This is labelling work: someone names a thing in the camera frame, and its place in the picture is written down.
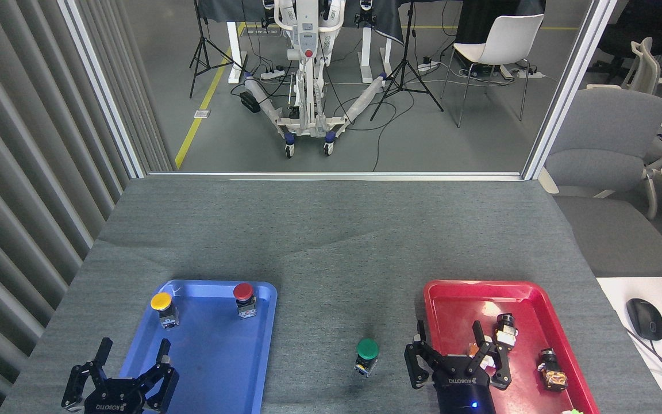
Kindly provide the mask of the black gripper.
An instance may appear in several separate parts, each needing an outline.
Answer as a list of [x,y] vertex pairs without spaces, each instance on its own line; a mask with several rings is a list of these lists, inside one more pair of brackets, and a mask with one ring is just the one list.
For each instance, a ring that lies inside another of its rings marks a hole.
[[[137,379],[106,377],[103,365],[112,345],[110,338],[103,338],[94,359],[72,367],[61,406],[66,411],[80,411],[84,407],[86,413],[142,413],[144,409],[166,412],[180,377],[168,356],[170,341],[161,340],[155,364]],[[95,390],[84,402],[83,390],[88,378],[92,379]]]
[[481,362],[492,356],[495,373],[491,383],[495,388],[505,390],[512,382],[508,353],[513,349],[513,325],[509,321],[499,321],[495,325],[494,341],[486,340],[481,323],[472,325],[478,351],[475,356],[443,356],[426,340],[425,322],[418,320],[417,335],[405,348],[405,362],[413,389],[420,389],[430,379],[421,367],[418,357],[432,370],[432,380],[438,396],[441,413],[495,413],[490,390],[490,377],[482,369]]

